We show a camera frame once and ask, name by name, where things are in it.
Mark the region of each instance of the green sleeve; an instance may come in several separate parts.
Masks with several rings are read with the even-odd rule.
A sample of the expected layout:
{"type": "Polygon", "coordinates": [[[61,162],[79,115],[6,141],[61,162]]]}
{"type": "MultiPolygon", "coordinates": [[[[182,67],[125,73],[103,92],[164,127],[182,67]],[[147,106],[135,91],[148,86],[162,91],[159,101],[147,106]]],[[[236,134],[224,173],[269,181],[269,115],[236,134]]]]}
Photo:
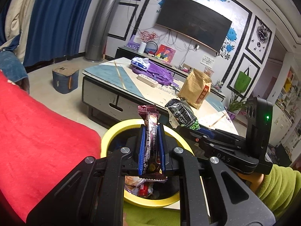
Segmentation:
{"type": "Polygon", "coordinates": [[[279,218],[290,206],[301,188],[301,173],[290,167],[273,165],[265,175],[256,195],[279,218]]]}
{"type": "Polygon", "coordinates": [[[128,226],[175,226],[180,225],[180,210],[167,208],[147,209],[130,203],[123,203],[128,226]]]}

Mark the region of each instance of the red bottle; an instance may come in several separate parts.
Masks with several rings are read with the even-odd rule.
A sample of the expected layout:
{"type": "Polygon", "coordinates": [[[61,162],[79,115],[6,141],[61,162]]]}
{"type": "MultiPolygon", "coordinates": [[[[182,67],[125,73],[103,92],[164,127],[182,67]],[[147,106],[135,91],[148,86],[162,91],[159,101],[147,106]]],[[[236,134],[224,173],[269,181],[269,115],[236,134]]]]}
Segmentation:
{"type": "Polygon", "coordinates": [[[148,196],[148,182],[140,185],[139,196],[148,196]]]}

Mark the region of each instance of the metal pipe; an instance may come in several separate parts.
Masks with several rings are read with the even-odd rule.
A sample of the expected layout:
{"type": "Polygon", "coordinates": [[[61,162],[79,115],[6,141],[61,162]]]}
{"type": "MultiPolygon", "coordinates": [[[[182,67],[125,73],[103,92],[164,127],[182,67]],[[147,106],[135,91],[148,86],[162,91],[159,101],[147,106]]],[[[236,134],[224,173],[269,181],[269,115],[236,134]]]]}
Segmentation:
{"type": "Polygon", "coordinates": [[[108,32],[120,0],[99,0],[91,24],[85,58],[88,61],[102,61],[108,32]]]}

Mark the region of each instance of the drawer handle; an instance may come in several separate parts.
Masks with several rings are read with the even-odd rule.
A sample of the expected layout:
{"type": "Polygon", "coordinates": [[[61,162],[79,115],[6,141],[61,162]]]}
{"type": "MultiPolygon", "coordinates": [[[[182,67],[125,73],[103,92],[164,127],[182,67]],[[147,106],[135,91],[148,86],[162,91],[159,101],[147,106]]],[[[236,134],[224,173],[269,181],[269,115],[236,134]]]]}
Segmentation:
{"type": "Polygon", "coordinates": [[[112,104],[112,103],[109,103],[109,105],[110,105],[112,108],[114,108],[114,109],[116,109],[116,110],[118,110],[118,111],[120,111],[120,112],[123,112],[123,109],[120,108],[119,106],[114,105],[114,104],[112,104]]]}

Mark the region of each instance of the purple flower pot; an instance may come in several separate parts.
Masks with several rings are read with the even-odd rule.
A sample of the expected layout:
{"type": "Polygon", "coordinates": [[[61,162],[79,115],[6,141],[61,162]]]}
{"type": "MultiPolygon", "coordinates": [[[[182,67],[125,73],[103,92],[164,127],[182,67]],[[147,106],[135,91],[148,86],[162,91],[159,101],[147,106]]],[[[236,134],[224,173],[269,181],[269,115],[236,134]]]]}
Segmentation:
{"type": "Polygon", "coordinates": [[[229,115],[229,117],[230,117],[231,120],[234,120],[235,117],[236,117],[236,115],[237,115],[237,114],[234,114],[234,113],[232,113],[232,112],[230,112],[228,110],[227,110],[227,113],[228,113],[228,115],[229,115]]]}

